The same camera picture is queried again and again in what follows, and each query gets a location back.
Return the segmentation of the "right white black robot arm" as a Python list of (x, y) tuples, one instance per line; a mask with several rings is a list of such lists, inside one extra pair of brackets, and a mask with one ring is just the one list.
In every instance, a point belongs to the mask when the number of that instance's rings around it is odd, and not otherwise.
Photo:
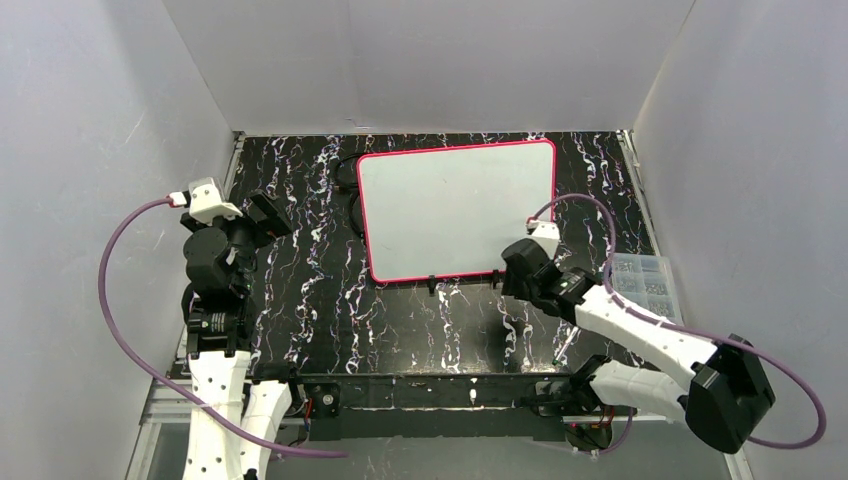
[(728, 454), (741, 449), (775, 404), (762, 363), (743, 338), (709, 341), (668, 321), (647, 321), (647, 310), (616, 301), (585, 269), (560, 269), (535, 240), (515, 242), (502, 258), (503, 294), (599, 334), (649, 363), (644, 369), (593, 357), (570, 377), (570, 390), (580, 399), (681, 422), (703, 443)]

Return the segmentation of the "pink framed whiteboard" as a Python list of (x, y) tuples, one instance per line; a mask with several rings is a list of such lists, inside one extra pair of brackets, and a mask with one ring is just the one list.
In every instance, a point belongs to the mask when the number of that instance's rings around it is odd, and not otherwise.
[(381, 284), (502, 272), (502, 251), (556, 194), (547, 139), (366, 154), (356, 164)]

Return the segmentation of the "white green whiteboard marker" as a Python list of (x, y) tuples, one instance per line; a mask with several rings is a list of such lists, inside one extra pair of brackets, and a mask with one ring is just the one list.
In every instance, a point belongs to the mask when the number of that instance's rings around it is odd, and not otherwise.
[(568, 329), (562, 344), (554, 352), (554, 356), (551, 361), (553, 366), (561, 366), (567, 362), (567, 351), (579, 334), (580, 329), (578, 327), (571, 327)]

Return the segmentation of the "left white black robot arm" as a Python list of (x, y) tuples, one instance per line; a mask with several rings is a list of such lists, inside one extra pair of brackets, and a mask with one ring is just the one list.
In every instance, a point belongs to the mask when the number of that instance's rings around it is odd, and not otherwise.
[(260, 479), (284, 414), (292, 405), (286, 380), (248, 382), (255, 305), (256, 254), (291, 233), (281, 199), (255, 191), (243, 208), (217, 187), (190, 188), (182, 223), (192, 299), (185, 318), (191, 392), (186, 479)]

